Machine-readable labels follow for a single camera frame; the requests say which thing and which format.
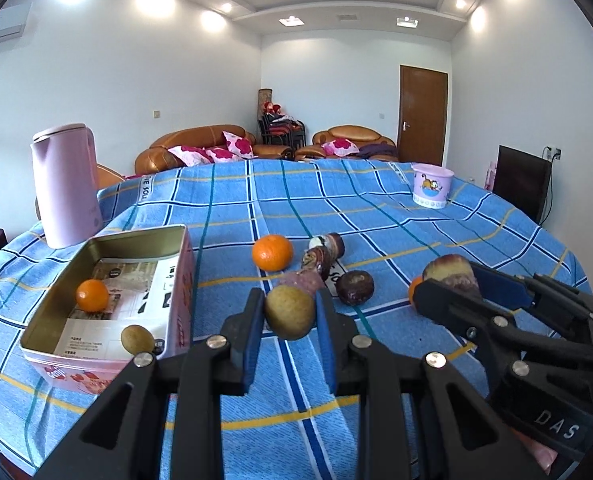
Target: blue gripper pad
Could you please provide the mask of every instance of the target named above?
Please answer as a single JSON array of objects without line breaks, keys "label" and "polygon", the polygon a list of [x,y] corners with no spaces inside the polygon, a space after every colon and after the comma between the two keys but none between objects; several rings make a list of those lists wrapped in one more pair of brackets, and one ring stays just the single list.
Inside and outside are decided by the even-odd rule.
[{"label": "blue gripper pad", "polygon": [[317,333],[319,335],[319,347],[321,349],[321,366],[323,367],[323,375],[325,382],[330,388],[330,393],[336,391],[337,377],[336,377],[336,355],[334,353],[334,345],[332,335],[330,333],[330,326],[328,324],[327,314],[336,315],[332,297],[326,288],[317,291]]},{"label": "blue gripper pad", "polygon": [[532,303],[532,295],[521,280],[477,264],[472,265],[472,270],[486,300],[509,310],[527,308]]},{"label": "blue gripper pad", "polygon": [[252,316],[249,324],[247,343],[243,351],[243,384],[247,393],[256,372],[257,358],[259,357],[260,336],[263,332],[263,303],[265,294],[260,288],[253,288],[245,305],[245,313]]}]

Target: orange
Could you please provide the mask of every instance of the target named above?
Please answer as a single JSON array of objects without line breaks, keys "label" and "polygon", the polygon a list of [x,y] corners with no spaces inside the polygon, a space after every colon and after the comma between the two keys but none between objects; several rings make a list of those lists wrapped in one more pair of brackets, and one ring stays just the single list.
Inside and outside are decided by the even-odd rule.
[{"label": "orange", "polygon": [[101,280],[85,280],[76,289],[76,303],[85,312],[101,312],[108,306],[110,293]]},{"label": "orange", "polygon": [[294,256],[292,243],[285,236],[267,235],[252,246],[252,260],[259,269],[278,272],[289,266]]},{"label": "orange", "polygon": [[414,301],[413,301],[414,289],[417,288],[417,285],[419,285],[419,283],[422,283],[422,282],[423,282],[423,277],[417,276],[416,278],[414,278],[412,280],[412,282],[410,283],[410,286],[408,288],[408,298],[410,298],[410,303],[412,303],[413,306],[414,306]]}]

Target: pink floral pillow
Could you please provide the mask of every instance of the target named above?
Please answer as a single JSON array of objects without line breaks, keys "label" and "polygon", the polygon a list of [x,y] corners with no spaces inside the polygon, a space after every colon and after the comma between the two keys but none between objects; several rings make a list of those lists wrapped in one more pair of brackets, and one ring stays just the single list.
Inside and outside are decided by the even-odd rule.
[{"label": "pink floral pillow", "polygon": [[203,164],[212,164],[206,150],[201,148],[194,148],[193,146],[174,146],[168,148],[168,151],[175,157],[180,158],[182,162],[189,168],[193,166],[202,166]]},{"label": "pink floral pillow", "polygon": [[334,139],[332,142],[322,144],[321,147],[323,148],[325,155],[346,156],[359,152],[359,148],[356,144],[350,142],[348,139]]},{"label": "pink floral pillow", "polygon": [[230,132],[223,132],[223,134],[229,152],[234,153],[241,158],[254,158],[252,145],[248,139],[243,139],[243,137],[231,134]]},{"label": "pink floral pillow", "polygon": [[240,160],[243,160],[243,158],[240,156],[235,155],[234,153],[229,152],[223,148],[209,148],[206,150],[206,153],[215,164],[223,164],[224,162],[239,162]]}]

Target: wooden door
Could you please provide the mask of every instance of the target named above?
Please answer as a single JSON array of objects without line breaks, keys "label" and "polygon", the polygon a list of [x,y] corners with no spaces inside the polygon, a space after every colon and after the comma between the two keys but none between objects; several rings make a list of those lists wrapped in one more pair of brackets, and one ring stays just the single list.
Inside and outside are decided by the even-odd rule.
[{"label": "wooden door", "polygon": [[399,160],[441,166],[447,118],[448,74],[401,66]]}]

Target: metal screw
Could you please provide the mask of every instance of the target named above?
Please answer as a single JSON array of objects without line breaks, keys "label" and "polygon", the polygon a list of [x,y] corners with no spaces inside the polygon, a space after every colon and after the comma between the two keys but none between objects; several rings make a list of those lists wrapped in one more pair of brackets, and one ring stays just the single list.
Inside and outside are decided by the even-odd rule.
[{"label": "metal screw", "polygon": [[501,316],[494,316],[493,321],[496,326],[500,326],[502,328],[508,325],[508,320]]},{"label": "metal screw", "polygon": [[372,339],[366,335],[355,335],[352,338],[352,344],[357,348],[368,348],[372,344]]},{"label": "metal screw", "polygon": [[432,368],[443,368],[446,365],[446,357],[441,352],[430,352],[425,357],[425,361]]},{"label": "metal screw", "polygon": [[225,338],[225,336],[222,336],[221,334],[211,335],[206,340],[206,344],[212,350],[216,350],[218,348],[223,348],[227,344],[227,339]]},{"label": "metal screw", "polygon": [[136,354],[132,361],[134,362],[134,366],[137,368],[143,368],[148,364],[151,364],[152,361],[154,361],[154,357],[152,357],[152,354],[148,354],[148,352],[141,352]]},{"label": "metal screw", "polygon": [[530,373],[530,367],[525,361],[515,361],[512,363],[512,371],[519,377],[525,377]]}]

